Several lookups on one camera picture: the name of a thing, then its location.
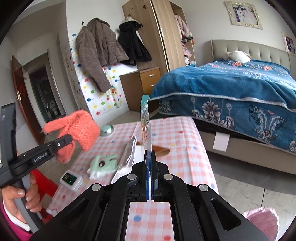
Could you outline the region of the white torn paper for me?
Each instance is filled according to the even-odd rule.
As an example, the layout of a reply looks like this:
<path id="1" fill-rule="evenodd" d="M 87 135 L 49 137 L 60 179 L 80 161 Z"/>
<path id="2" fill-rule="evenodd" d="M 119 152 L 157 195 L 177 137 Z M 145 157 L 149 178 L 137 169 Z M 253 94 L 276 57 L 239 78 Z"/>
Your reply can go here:
<path id="1" fill-rule="evenodd" d="M 120 177 L 131 173 L 133 164 L 137 164 L 139 162 L 142 162 L 143 160 L 144 160 L 144 148 L 143 146 L 136 145 L 133 161 L 131 162 L 131 164 L 121 168 L 120 170 L 117 170 L 117 172 L 115 173 L 114 177 L 111 180 L 111 184 L 114 184 Z"/>

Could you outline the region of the orange knit glove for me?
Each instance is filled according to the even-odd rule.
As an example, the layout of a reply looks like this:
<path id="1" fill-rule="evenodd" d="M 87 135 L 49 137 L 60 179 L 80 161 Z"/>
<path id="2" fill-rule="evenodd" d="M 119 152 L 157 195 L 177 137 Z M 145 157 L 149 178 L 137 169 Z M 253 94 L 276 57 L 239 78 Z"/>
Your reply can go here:
<path id="1" fill-rule="evenodd" d="M 57 152 L 57 160 L 66 164 L 70 161 L 76 143 L 83 151 L 89 151 L 95 144 L 100 134 L 100 128 L 93 120 L 91 114 L 84 110 L 78 110 L 63 118 L 46 123 L 43 127 L 45 133 L 52 133 L 59 130 L 58 138 L 70 135 L 72 141 Z"/>

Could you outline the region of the silver foil bag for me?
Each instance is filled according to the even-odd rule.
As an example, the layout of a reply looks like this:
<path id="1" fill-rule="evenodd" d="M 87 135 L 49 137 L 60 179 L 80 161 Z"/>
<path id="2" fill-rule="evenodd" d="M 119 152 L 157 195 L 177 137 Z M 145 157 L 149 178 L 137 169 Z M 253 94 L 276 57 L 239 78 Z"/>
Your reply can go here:
<path id="1" fill-rule="evenodd" d="M 132 138 L 128 141 L 128 144 L 125 147 L 121 160 L 119 161 L 118 168 L 117 168 L 118 170 L 131 164 L 131 162 L 134 159 L 134 151 L 135 151 L 136 145 L 137 145 L 137 137 L 132 136 Z"/>

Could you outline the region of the pink frilly trash bin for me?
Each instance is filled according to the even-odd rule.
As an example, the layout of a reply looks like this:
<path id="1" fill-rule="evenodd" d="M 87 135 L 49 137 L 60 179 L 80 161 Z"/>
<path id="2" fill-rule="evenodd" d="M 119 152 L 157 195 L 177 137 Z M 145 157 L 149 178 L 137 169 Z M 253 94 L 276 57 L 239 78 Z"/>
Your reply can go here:
<path id="1" fill-rule="evenodd" d="M 243 216 L 261 230 L 270 241 L 275 241 L 280 230 L 280 221 L 274 208 L 265 206 L 245 211 Z"/>

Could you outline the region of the green frog plush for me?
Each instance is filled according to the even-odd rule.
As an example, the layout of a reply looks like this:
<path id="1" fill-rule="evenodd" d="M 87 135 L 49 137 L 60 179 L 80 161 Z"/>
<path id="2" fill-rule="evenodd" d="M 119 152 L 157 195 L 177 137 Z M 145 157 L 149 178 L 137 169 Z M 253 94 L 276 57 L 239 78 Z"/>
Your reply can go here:
<path id="1" fill-rule="evenodd" d="M 101 176 L 114 173 L 118 168 L 117 154 L 97 155 L 87 170 L 90 180 L 98 180 Z"/>

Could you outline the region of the pink checkered tablecloth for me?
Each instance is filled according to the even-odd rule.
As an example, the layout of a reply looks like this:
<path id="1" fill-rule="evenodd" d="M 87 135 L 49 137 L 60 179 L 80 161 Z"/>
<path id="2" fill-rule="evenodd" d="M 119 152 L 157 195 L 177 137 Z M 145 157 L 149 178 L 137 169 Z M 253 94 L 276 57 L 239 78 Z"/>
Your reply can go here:
<path id="1" fill-rule="evenodd" d="M 201 136 L 191 118 L 151 122 L 152 143 L 170 149 L 147 168 L 139 159 L 115 183 L 114 173 L 92 180 L 87 173 L 97 155 L 121 158 L 142 125 L 114 126 L 82 152 L 71 171 L 83 177 L 77 191 L 57 189 L 42 240 L 218 240 L 222 226 L 211 199 L 218 189 Z"/>

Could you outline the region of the dark red door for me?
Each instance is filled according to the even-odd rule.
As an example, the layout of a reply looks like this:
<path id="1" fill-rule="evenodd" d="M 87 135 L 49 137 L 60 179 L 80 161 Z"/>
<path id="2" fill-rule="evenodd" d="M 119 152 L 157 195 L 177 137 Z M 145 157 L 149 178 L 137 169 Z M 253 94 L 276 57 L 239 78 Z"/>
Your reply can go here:
<path id="1" fill-rule="evenodd" d="M 45 134 L 43 133 L 43 130 L 31 105 L 25 85 L 22 65 L 19 63 L 15 56 L 11 57 L 11 72 L 16 91 L 16 99 L 18 100 L 18 104 L 20 106 L 23 117 L 36 142 L 39 145 L 44 144 Z"/>

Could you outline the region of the round green tin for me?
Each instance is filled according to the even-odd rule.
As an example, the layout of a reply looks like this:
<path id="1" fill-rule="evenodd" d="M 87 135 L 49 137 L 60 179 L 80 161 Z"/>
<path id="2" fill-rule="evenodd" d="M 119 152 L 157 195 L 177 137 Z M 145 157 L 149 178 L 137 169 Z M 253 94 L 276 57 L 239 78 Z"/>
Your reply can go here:
<path id="1" fill-rule="evenodd" d="M 104 125 L 100 128 L 100 136 L 107 137 L 112 135 L 114 132 L 114 127 L 112 125 Z"/>

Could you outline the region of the brown drawer cabinet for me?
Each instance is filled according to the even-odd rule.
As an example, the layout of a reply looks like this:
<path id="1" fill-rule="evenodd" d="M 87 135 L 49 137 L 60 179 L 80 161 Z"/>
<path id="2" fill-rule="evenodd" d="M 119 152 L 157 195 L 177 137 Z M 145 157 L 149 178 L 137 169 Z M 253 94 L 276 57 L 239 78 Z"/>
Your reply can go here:
<path id="1" fill-rule="evenodd" d="M 129 110 L 140 112 L 142 96 L 151 95 L 161 75 L 159 67 L 155 67 L 124 74 L 119 78 Z"/>

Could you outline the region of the blue floral bedspread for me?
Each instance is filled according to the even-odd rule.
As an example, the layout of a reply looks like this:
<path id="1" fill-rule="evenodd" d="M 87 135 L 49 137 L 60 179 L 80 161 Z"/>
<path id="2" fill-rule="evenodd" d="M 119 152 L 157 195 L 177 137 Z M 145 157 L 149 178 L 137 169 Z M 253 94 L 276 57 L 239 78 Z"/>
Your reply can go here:
<path id="1" fill-rule="evenodd" d="M 191 116 L 295 153 L 295 80 L 276 63 L 216 60 L 161 77 L 159 112 Z"/>

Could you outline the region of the black coat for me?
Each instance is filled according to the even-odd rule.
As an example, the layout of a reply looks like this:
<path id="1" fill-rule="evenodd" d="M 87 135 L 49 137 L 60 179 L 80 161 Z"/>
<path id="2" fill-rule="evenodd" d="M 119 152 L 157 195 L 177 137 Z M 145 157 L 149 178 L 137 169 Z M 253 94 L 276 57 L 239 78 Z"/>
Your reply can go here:
<path id="1" fill-rule="evenodd" d="M 119 25 L 118 42 L 128 56 L 128 60 L 121 61 L 122 64 L 135 66 L 138 62 L 152 61 L 152 57 L 138 33 L 138 29 L 141 27 L 142 24 L 130 16 Z"/>

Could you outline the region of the wooden wardrobe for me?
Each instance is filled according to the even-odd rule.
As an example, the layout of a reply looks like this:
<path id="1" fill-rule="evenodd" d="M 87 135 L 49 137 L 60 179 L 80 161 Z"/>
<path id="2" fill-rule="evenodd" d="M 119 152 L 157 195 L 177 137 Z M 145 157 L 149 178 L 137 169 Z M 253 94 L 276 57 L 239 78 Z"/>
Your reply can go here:
<path id="1" fill-rule="evenodd" d="M 138 62 L 138 70 L 159 67 L 160 75 L 195 61 L 194 40 L 183 43 L 180 25 L 175 16 L 186 22 L 183 9 L 171 1 L 127 1 L 123 6 L 125 18 L 142 24 L 139 35 L 152 60 Z"/>

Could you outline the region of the white pillow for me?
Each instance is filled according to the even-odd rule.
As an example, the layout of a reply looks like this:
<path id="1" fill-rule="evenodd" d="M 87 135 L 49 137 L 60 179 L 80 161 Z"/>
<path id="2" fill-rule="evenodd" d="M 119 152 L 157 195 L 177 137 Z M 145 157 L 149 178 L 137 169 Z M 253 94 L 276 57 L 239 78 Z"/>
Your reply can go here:
<path id="1" fill-rule="evenodd" d="M 233 60 L 235 62 L 240 62 L 240 63 L 247 63 L 251 61 L 251 56 L 249 56 L 247 53 L 243 51 L 231 51 L 231 52 L 226 52 L 223 56 L 224 60 Z"/>

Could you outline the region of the framed wedding photo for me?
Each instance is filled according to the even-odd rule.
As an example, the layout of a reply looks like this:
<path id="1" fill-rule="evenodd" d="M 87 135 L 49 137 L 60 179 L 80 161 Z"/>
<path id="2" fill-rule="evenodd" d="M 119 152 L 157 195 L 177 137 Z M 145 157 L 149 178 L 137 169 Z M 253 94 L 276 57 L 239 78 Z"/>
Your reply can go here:
<path id="1" fill-rule="evenodd" d="M 231 1 L 225 1 L 224 4 L 233 25 L 263 29 L 257 10 L 253 4 Z"/>

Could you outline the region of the small purple wall picture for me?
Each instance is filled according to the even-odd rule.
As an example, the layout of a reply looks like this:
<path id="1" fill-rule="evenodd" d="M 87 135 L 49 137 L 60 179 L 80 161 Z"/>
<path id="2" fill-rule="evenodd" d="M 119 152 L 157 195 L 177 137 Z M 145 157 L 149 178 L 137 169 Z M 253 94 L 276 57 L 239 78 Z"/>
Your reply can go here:
<path id="1" fill-rule="evenodd" d="M 288 53 L 295 55 L 295 37 L 282 33 L 285 49 Z"/>

